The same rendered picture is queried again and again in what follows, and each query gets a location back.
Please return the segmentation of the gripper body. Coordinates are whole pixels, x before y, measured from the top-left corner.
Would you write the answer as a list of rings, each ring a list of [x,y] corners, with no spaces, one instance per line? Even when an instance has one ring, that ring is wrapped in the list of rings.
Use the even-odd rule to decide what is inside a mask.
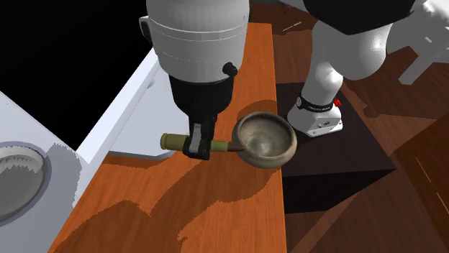
[[[202,121],[224,111],[232,100],[234,78],[192,83],[169,76],[173,100],[190,119]]]

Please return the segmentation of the white unit with round basin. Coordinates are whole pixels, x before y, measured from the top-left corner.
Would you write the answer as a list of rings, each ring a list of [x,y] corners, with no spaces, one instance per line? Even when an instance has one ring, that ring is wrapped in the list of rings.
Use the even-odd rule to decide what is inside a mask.
[[[47,253],[73,210],[82,168],[0,91],[0,253]]]

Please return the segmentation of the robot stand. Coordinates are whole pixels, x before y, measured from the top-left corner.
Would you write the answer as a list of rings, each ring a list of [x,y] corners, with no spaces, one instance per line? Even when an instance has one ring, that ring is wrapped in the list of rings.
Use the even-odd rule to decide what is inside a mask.
[[[281,167],[286,213],[326,211],[396,169],[344,94],[336,98],[342,130],[296,132],[296,153]]]

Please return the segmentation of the green pen with brown tip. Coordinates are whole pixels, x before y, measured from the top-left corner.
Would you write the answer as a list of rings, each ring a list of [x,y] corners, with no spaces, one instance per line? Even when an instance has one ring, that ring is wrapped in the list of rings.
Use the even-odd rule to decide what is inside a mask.
[[[188,135],[164,133],[160,138],[160,147],[162,150],[182,151],[188,137]],[[241,144],[221,140],[212,140],[210,149],[211,152],[242,152],[244,150]]]

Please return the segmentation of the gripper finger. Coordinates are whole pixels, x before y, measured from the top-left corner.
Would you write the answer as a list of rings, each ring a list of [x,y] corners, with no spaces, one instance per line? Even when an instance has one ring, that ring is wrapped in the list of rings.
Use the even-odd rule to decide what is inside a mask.
[[[188,157],[196,157],[200,150],[201,144],[201,124],[189,124],[189,136],[183,144],[183,153]]]
[[[209,160],[216,119],[207,119],[201,123],[201,141],[199,157],[201,160]]]

